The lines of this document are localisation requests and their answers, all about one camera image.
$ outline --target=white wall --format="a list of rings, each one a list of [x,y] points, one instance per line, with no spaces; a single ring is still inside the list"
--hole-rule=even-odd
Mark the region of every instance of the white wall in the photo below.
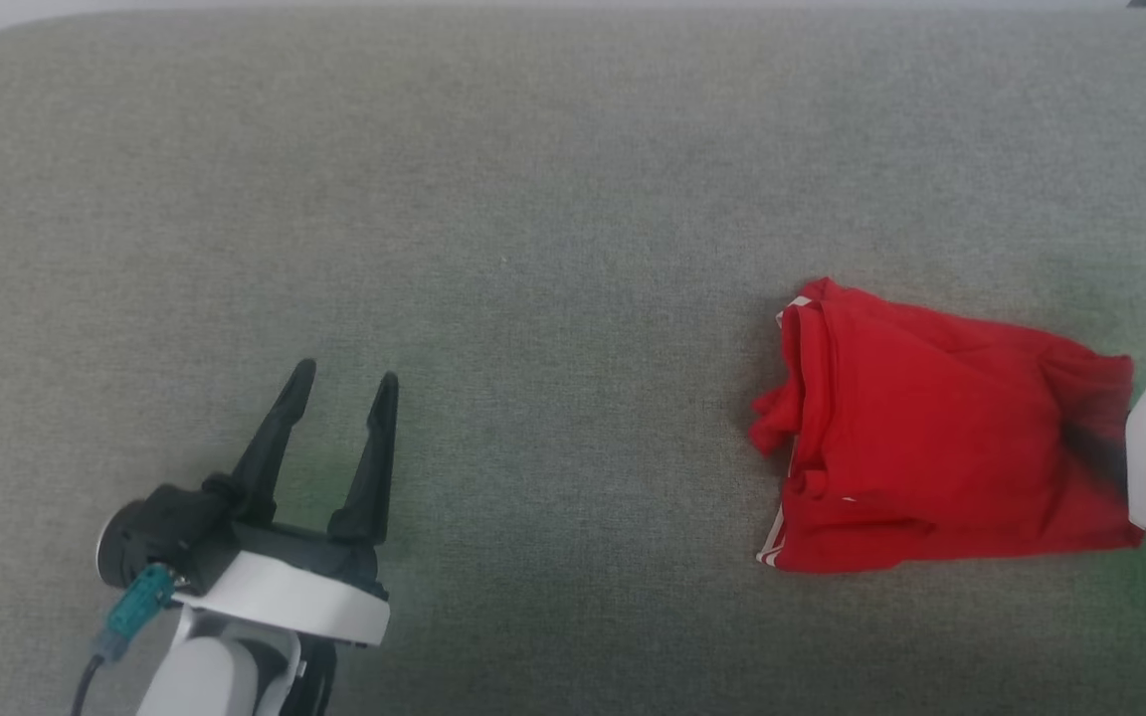
[[[477,3],[477,5],[685,5],[721,6],[728,0],[0,0],[0,29],[36,18],[124,8],[214,8],[260,5],[377,5],[377,3]],[[733,0],[763,5],[856,5],[856,6],[949,6],[949,8],[1117,8],[1127,0]]]

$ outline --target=red shirt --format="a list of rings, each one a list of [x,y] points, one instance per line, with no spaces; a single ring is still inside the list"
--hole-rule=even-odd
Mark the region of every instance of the red shirt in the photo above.
[[[849,572],[1140,544],[1127,497],[1062,436],[1124,442],[1131,359],[829,280],[802,296],[782,322],[791,380],[754,404],[761,451],[796,439],[761,561]]]

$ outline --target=white stripe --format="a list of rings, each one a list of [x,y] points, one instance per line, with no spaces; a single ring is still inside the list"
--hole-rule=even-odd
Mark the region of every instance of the white stripe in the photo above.
[[[780,504],[777,504],[777,520],[772,522],[772,529],[768,533],[768,541],[763,543],[763,549],[760,550],[759,554],[755,554],[755,559],[767,565],[769,556],[776,557],[776,553],[780,552],[780,548],[777,546],[777,538],[780,536],[780,530],[784,526],[786,526],[786,513],[782,511]]]
[[[808,305],[808,304],[810,304],[810,298],[807,298],[806,296],[800,296],[800,298],[795,298],[795,299],[791,300],[791,302],[790,302],[790,305]],[[784,321],[786,321],[786,313],[784,313],[784,312],[777,313],[777,328],[778,329],[782,326],[782,323],[784,323]]]

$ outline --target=red cloth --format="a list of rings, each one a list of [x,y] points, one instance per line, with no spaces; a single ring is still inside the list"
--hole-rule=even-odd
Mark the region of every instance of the red cloth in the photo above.
[[[829,280],[802,296],[783,317],[790,380],[754,404],[761,451],[796,436],[760,559],[851,572],[1140,544],[1124,495],[1062,436],[1124,442],[1131,359]]]

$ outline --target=gray fabric surface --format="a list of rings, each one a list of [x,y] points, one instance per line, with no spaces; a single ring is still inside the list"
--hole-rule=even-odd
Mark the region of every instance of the gray fabric surface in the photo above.
[[[1146,713],[1146,548],[752,560],[772,314],[826,274],[1146,375],[1146,13],[0,34],[1,715],[68,708],[104,518],[230,467],[305,355],[288,521],[327,520],[402,380],[391,629],[331,713]],[[93,715],[133,713],[172,629]]]

